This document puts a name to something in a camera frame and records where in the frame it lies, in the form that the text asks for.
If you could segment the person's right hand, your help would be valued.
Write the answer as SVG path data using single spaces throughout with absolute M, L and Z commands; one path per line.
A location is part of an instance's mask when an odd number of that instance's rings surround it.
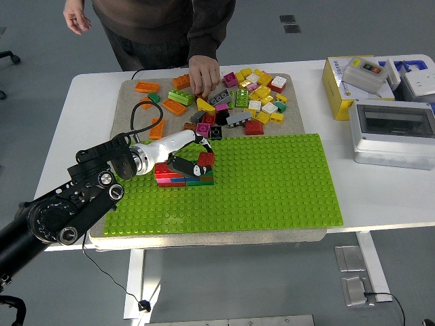
M 77 35 L 89 31 L 91 20 L 85 16 L 84 0 L 66 0 L 63 16 L 67 27 Z

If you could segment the person's left hand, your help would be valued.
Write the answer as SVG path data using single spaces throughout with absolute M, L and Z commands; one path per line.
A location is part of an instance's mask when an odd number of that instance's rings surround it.
M 218 61 L 208 56 L 195 55 L 189 59 L 188 68 L 193 93 L 207 98 L 220 82 Z

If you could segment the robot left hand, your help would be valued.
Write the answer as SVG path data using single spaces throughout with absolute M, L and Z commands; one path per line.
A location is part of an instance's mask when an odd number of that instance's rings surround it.
M 139 144 L 142 154 L 140 154 L 142 160 L 142 167 L 144 168 L 142 175 L 149 173 L 156 163 L 163 163 L 169 159 L 172 153 L 188 146 L 191 143 L 201 144 L 209 153 L 212 153 L 208 140 L 200 135 L 196 134 L 192 130 L 183 130 L 170 136 L 161 138 L 149 145 Z

